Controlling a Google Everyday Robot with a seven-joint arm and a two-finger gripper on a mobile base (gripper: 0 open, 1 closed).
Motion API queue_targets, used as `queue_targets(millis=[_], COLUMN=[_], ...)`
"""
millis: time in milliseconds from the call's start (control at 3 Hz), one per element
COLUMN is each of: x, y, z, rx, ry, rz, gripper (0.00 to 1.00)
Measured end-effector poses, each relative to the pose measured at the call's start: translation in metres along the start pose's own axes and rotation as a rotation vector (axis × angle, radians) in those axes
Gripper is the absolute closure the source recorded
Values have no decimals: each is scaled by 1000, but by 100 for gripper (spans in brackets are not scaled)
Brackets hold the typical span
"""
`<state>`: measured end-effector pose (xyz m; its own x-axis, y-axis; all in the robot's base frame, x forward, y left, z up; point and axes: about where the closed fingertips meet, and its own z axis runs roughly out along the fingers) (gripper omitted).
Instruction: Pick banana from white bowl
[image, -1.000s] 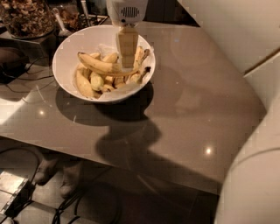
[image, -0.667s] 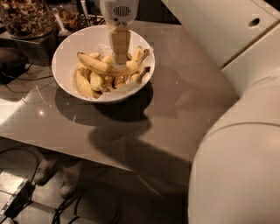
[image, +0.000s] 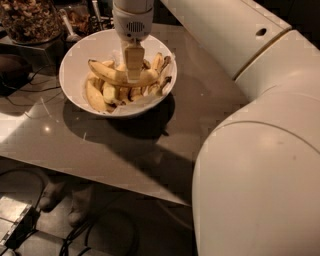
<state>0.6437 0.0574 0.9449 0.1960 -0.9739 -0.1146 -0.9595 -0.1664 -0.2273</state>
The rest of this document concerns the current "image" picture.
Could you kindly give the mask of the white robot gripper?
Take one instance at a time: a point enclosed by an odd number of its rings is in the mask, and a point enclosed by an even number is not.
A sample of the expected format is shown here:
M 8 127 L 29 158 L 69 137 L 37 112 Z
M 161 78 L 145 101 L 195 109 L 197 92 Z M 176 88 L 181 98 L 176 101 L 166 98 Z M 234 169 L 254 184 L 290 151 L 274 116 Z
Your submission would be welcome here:
M 114 27 L 119 35 L 129 83 L 140 79 L 145 50 L 129 41 L 143 41 L 151 32 L 154 0 L 113 0 Z

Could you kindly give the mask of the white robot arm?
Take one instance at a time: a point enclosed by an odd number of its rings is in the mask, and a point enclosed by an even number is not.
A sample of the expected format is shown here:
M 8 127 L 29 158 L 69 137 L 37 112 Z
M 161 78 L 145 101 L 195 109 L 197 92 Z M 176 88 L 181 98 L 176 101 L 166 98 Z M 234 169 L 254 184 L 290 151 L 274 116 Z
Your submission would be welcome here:
M 199 256 L 320 256 L 320 53 L 255 0 L 161 0 L 248 104 L 193 173 Z

